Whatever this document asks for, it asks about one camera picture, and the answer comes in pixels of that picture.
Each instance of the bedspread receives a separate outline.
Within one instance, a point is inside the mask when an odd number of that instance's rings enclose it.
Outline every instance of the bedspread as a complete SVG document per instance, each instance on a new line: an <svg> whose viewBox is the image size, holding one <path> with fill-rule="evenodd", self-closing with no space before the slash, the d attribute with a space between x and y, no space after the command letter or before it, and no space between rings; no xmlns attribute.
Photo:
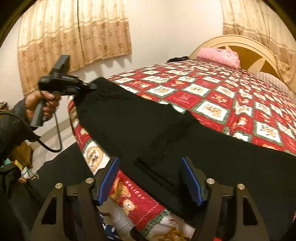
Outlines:
<svg viewBox="0 0 296 241"><path fill-rule="evenodd" d="M197 60L157 64L108 77L143 98L190 110L202 124L256 145L296 155L296 106L253 74ZM73 97L68 110L77 143L95 173L108 155L82 128ZM110 198L148 240L191 238L194 229L119 171Z"/></svg>

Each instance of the cream wooden headboard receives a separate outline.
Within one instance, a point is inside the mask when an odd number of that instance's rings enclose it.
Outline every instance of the cream wooden headboard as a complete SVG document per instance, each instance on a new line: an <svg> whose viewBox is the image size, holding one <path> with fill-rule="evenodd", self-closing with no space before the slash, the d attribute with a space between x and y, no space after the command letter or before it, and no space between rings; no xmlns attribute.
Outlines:
<svg viewBox="0 0 296 241"><path fill-rule="evenodd" d="M189 58L196 59L201 48L233 50L239 55L242 69L254 74L257 70L263 71L280 79L274 54L264 45L251 38L236 34L222 35L200 45Z"/></svg>

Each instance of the human hand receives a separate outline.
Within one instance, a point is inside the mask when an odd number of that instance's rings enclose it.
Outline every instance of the human hand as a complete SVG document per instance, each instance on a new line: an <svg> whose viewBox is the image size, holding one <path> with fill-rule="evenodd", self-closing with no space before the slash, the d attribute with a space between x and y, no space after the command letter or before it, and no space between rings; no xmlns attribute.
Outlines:
<svg viewBox="0 0 296 241"><path fill-rule="evenodd" d="M48 119L50 119L52 117L52 114L56 112L56 107L58 107L59 105L59 100L61 99L61 96L59 94L51 94L47 91L41 91L41 93L39 90L36 90L28 94L25 98L26 113L29 121L31 121L33 118L34 111L38 102L44 99L44 97L46 100L49 101L50 104L46 102L46 105L43 107L43 114Z"/></svg>

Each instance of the sleeve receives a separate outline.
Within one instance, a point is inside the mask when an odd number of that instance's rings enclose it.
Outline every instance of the sleeve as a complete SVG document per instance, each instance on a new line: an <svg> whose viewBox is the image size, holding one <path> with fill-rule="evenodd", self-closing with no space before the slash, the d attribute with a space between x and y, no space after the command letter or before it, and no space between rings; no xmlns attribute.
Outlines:
<svg viewBox="0 0 296 241"><path fill-rule="evenodd" d="M29 124L24 100L18 102L8 112L22 118ZM11 154L11 151L27 139L36 141L33 133L19 119L2 115L0 118L0 166Z"/></svg>

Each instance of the curtain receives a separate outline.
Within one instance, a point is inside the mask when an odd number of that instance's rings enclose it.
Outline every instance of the curtain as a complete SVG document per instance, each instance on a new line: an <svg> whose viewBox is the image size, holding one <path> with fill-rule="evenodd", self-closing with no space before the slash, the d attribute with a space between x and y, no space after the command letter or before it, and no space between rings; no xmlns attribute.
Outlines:
<svg viewBox="0 0 296 241"><path fill-rule="evenodd" d="M280 19L262 0L221 0L223 34L252 38L275 55L281 79L296 91L296 41Z"/></svg>
<svg viewBox="0 0 296 241"><path fill-rule="evenodd" d="M70 72L131 54L125 0L38 0L23 14L18 61L24 95L38 88L62 54Z"/></svg>

